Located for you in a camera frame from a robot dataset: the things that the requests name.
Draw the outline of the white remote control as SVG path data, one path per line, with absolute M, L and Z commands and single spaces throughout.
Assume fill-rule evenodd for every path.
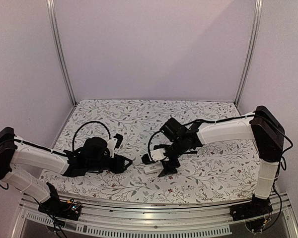
M 144 173 L 146 175 L 161 172 L 163 169 L 163 166 L 161 164 L 158 165 L 145 165 L 144 166 Z

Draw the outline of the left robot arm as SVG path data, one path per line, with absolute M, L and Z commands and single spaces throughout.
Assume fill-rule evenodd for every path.
M 121 174 L 133 163 L 115 153 L 122 139 L 120 134 L 107 141 L 92 137 L 82 147 L 60 153 L 25 141 L 15 135 L 12 127 L 5 127 L 0 131 L 0 180 L 44 203 L 53 215 L 60 215 L 64 211 L 63 203 L 51 195 L 52 190 L 46 184 L 19 165 L 46 169 L 70 178 L 105 170 Z

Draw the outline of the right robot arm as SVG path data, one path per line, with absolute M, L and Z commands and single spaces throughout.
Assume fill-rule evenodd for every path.
M 170 145 L 158 146 L 149 157 L 161 161 L 164 172 L 170 173 L 179 167 L 178 158 L 189 151 L 215 142 L 251 140 L 260 162 L 255 199 L 247 205 L 251 216 L 258 216 L 266 208 L 278 165 L 284 153 L 285 130 L 265 106 L 258 106 L 250 114 L 218 121 L 197 119 L 180 124 L 170 118 L 160 129 Z

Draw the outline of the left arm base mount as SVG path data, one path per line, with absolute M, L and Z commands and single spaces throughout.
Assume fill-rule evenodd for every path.
M 47 186 L 50 189 L 50 198 L 39 203 L 38 211 L 53 217 L 77 221 L 82 209 L 81 203 L 73 199 L 61 201 L 55 187 L 49 182 Z

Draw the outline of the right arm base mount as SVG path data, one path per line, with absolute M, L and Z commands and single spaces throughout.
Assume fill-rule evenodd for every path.
M 229 213 L 233 221 L 240 221 L 262 216 L 272 211 L 273 208 L 269 198 L 261 199 L 253 195 L 250 202 L 230 206 Z

